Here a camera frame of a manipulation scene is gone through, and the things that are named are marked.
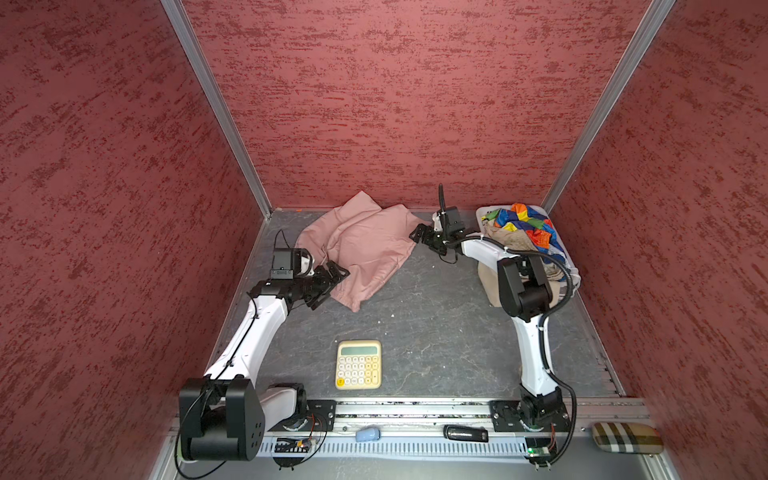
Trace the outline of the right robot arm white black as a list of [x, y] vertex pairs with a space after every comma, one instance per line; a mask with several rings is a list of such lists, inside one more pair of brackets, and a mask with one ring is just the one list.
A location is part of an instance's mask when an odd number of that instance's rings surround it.
[[499, 302], [513, 321], [522, 362], [517, 417], [529, 431], [554, 424], [565, 412], [565, 386], [552, 366], [548, 321], [575, 290], [566, 264], [539, 251], [515, 250], [480, 233], [448, 236], [419, 224], [409, 238], [440, 256], [453, 251], [496, 270]]

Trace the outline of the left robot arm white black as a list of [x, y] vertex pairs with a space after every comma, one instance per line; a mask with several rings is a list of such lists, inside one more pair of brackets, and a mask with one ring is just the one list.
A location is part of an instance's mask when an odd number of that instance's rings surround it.
[[221, 356], [179, 393], [178, 461], [249, 461], [267, 431], [310, 417], [302, 384], [275, 384], [258, 394], [258, 373], [294, 305], [317, 309], [349, 275], [330, 261], [297, 278], [279, 275], [252, 288], [243, 321]]

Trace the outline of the pink shorts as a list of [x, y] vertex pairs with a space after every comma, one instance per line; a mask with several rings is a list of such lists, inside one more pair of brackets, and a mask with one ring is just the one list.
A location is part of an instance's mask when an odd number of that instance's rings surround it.
[[421, 224], [404, 205], [383, 208], [360, 191], [306, 227], [296, 246], [317, 265], [333, 261], [349, 272], [331, 297], [357, 312], [409, 259], [410, 234]]

